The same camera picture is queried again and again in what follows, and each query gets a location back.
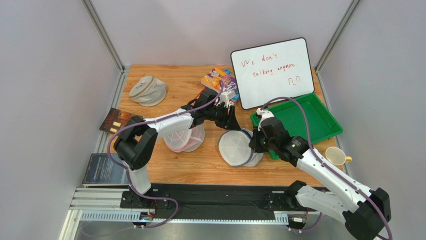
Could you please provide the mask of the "white mesh laundry bag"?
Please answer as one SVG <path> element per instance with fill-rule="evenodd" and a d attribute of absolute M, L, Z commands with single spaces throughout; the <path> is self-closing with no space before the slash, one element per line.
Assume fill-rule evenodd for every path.
<path fill-rule="evenodd" d="M 255 167 L 264 157 L 249 147 L 253 132 L 242 128 L 240 131 L 229 130 L 218 141 L 218 149 L 223 160 L 231 167 Z"/>

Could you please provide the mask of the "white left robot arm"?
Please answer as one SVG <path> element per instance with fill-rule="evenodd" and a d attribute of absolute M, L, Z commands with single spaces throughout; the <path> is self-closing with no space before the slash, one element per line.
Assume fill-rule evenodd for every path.
<path fill-rule="evenodd" d="M 126 171 L 130 189 L 139 196 L 152 187 L 147 165 L 158 140 L 171 134 L 191 130 L 205 121 L 228 131 L 240 131 L 235 114 L 225 92 L 205 89 L 199 97 L 171 114 L 157 118 L 133 116 L 127 125 L 117 131 L 108 143 L 122 161 L 119 166 Z"/>

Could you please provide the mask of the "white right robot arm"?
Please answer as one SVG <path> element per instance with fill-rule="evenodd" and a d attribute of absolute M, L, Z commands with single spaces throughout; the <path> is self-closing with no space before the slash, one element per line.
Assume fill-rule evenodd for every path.
<path fill-rule="evenodd" d="M 385 190 L 373 190 L 344 174 L 314 148 L 309 135 L 291 136 L 270 112 L 258 117 L 260 122 L 253 130 L 250 148 L 256 153 L 274 152 L 331 192 L 321 192 L 297 180 L 284 193 L 292 205 L 317 210 L 337 220 L 357 240 L 380 238 L 382 230 L 386 230 L 388 239 L 393 239 L 390 195 Z"/>

